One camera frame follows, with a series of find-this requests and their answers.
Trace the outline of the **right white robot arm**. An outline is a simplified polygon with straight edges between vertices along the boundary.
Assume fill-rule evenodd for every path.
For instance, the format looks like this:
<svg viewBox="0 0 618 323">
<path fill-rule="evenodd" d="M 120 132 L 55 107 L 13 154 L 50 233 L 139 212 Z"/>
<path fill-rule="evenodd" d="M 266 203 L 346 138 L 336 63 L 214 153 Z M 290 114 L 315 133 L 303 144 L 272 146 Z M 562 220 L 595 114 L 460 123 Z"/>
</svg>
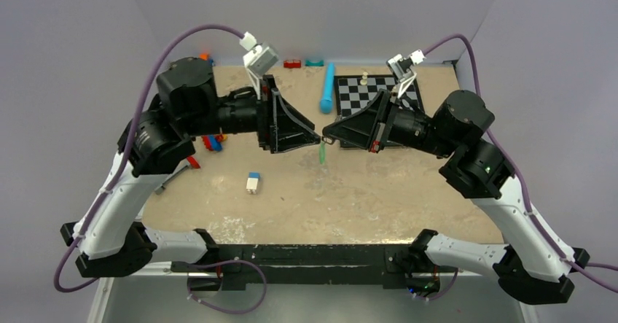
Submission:
<svg viewBox="0 0 618 323">
<path fill-rule="evenodd" d="M 484 139 L 495 117 L 476 94 L 456 90 L 434 115 L 403 109 L 386 90 L 361 111 L 323 129 L 326 139 L 377 153 L 387 141 L 445 160 L 439 173 L 480 208 L 506 238 L 505 244 L 476 244 L 422 230 L 401 261 L 408 273 L 437 266 L 485 276 L 528 305 L 566 303 L 574 291 L 570 274 L 589 254 L 558 240 L 538 210 L 524 198 L 515 167 Z"/>
</svg>

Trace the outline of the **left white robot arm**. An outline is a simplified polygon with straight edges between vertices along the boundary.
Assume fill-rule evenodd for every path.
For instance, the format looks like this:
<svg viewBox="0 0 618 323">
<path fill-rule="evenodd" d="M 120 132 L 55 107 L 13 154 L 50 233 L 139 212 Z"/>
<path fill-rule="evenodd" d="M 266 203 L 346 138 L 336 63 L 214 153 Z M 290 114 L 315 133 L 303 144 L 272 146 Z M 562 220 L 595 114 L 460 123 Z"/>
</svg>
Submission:
<svg viewBox="0 0 618 323">
<path fill-rule="evenodd" d="M 79 242 L 76 266 L 85 278 L 124 277 L 151 262 L 185 262 L 209 271 L 217 261 L 201 229 L 165 232 L 143 225 L 138 213 L 150 195 L 191 155 L 201 136 L 255 133 L 273 154 L 320 142 L 314 124 L 281 95 L 265 75 L 257 89 L 218 96 L 212 65 L 182 58 L 156 79 L 157 95 L 142 112 L 136 132 L 125 130 L 113 165 L 121 172 L 104 192 L 92 220 L 65 224 L 65 241 Z"/>
</svg>

